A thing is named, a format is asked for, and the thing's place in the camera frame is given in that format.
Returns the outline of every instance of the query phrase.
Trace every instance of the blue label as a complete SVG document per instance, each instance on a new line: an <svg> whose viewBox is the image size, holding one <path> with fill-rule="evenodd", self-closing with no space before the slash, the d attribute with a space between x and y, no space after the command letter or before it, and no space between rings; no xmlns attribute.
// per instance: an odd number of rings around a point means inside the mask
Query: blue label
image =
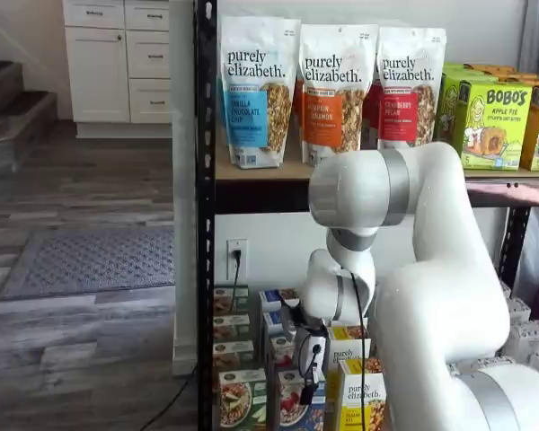
<svg viewBox="0 0 539 431"><path fill-rule="evenodd" d="M281 314L279 312L270 312L269 319L272 323L281 323Z"/></svg>
<svg viewBox="0 0 539 431"><path fill-rule="evenodd" d="M263 294L266 295L266 300L269 303L279 302L279 291L278 290L266 290Z"/></svg>
<svg viewBox="0 0 539 431"><path fill-rule="evenodd" d="M232 85L224 93L227 133L236 146L268 146L268 96L251 85Z"/></svg>

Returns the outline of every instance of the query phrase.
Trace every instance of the cabinet drawer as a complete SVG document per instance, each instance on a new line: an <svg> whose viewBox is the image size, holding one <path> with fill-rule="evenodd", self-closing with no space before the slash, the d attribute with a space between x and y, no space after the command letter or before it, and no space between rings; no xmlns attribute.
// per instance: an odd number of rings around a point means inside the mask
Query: cabinet drawer
<svg viewBox="0 0 539 431"><path fill-rule="evenodd" d="M123 29L124 2L121 0L64 0L64 22L68 27Z"/></svg>
<svg viewBox="0 0 539 431"><path fill-rule="evenodd" d="M126 28L168 31L170 29L168 2L126 0Z"/></svg>
<svg viewBox="0 0 539 431"><path fill-rule="evenodd" d="M170 35L162 31L127 31L130 78L170 77Z"/></svg>
<svg viewBox="0 0 539 431"><path fill-rule="evenodd" d="M129 104L132 123L170 123L169 79L130 79Z"/></svg>

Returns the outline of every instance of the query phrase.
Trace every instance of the black shelf post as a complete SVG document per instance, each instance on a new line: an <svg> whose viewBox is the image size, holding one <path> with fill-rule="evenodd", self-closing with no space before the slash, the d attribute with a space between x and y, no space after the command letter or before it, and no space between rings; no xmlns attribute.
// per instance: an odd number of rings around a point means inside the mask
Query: black shelf post
<svg viewBox="0 0 539 431"><path fill-rule="evenodd" d="M198 430L212 429L217 1L195 0Z"/></svg>

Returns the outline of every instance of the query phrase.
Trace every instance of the black cable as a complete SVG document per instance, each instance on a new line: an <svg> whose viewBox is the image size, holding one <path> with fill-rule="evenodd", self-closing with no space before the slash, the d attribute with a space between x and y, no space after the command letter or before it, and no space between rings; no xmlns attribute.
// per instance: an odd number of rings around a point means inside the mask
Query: black cable
<svg viewBox="0 0 539 431"><path fill-rule="evenodd" d="M232 310L234 309L235 291L237 290L237 278L240 275L240 265L242 264L242 251L241 250L234 250L230 254L235 259L236 268L235 268L235 278L234 278L234 291L232 292L232 302L230 303L230 309L227 311L226 314L230 314Z"/></svg>
<svg viewBox="0 0 539 431"><path fill-rule="evenodd" d="M356 278L351 273L351 281L356 291L359 308L359 324L361 325L361 431L366 431L366 405L365 405L365 387L366 387L366 329L363 326L363 313L361 311L361 300L359 299L359 289Z"/></svg>
<svg viewBox="0 0 539 431"><path fill-rule="evenodd" d="M180 390L178 391L178 393L176 393L172 400L168 403L167 406L165 406L162 411L160 411L157 415L155 415L153 418L151 418L150 420L148 420L146 422L146 424L140 428L140 431L144 431L146 429L148 429L156 420L158 420L159 418L161 418L163 416L163 414L168 411L168 409L173 406L173 404L178 400L178 398L180 398L180 395L181 393L184 391L184 389L186 389L188 387L188 385L190 384L191 382L191 378L194 376L194 374L196 373L196 370L198 369L198 366L194 366L194 369L191 370L191 374L188 376L188 378L186 379L186 381L183 383L183 385L181 386Z"/></svg>

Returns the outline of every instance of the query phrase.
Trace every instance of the staircase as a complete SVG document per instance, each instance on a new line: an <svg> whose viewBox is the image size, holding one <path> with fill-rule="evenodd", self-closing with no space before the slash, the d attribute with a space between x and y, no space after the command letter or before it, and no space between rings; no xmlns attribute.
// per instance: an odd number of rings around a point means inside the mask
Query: staircase
<svg viewBox="0 0 539 431"><path fill-rule="evenodd" d="M56 94L24 91L22 65L0 61L0 175L18 170L56 117Z"/></svg>

